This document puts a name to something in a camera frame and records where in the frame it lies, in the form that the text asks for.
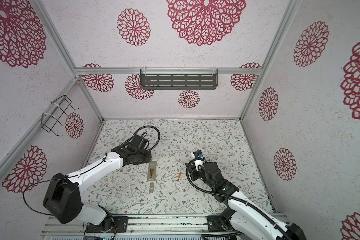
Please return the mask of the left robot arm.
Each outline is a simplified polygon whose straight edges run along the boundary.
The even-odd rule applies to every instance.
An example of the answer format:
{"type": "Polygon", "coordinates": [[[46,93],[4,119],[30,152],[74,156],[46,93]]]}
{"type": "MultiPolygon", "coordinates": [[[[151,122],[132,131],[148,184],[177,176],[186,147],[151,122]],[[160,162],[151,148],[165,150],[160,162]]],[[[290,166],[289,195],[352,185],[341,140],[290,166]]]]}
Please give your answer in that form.
{"type": "Polygon", "coordinates": [[[112,214],[102,206],[84,203],[82,196],[95,182],[128,165],[140,165],[152,160],[145,135],[133,135],[85,168],[63,175],[54,175],[47,189],[43,206],[61,223],[80,221],[109,232],[114,225],[112,214]]]}

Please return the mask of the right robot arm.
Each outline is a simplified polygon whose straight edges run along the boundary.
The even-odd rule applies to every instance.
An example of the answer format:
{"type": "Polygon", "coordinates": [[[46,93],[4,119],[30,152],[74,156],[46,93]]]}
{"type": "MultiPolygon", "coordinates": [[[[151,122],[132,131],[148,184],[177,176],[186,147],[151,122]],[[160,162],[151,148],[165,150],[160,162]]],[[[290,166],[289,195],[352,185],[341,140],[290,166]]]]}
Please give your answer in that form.
{"type": "Polygon", "coordinates": [[[235,240],[245,235],[251,240],[305,240],[304,231],[259,208],[237,186],[225,179],[217,163],[194,159],[186,163],[186,177],[198,191],[212,195],[226,209],[209,221],[214,231],[223,234],[202,234],[203,240],[219,238],[235,240]]]}

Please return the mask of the white remote control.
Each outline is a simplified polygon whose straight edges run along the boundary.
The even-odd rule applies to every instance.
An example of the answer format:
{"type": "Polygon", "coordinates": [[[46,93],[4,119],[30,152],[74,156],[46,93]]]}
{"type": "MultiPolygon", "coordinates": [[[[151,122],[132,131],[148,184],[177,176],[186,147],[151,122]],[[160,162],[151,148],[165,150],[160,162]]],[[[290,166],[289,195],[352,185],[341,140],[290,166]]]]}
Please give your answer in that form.
{"type": "Polygon", "coordinates": [[[148,175],[147,175],[148,182],[153,182],[156,180],[156,170],[157,170],[157,162],[151,161],[148,165],[148,175]]]}

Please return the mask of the white battery cover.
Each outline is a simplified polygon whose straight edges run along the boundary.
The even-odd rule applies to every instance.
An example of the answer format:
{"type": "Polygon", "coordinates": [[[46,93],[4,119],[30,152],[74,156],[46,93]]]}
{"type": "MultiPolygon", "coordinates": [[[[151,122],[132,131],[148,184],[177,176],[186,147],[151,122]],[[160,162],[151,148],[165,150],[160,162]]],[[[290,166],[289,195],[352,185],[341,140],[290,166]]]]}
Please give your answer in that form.
{"type": "Polygon", "coordinates": [[[153,193],[154,192],[154,187],[155,187],[155,184],[153,182],[150,183],[150,189],[149,189],[149,192],[150,193],[153,193]]]}

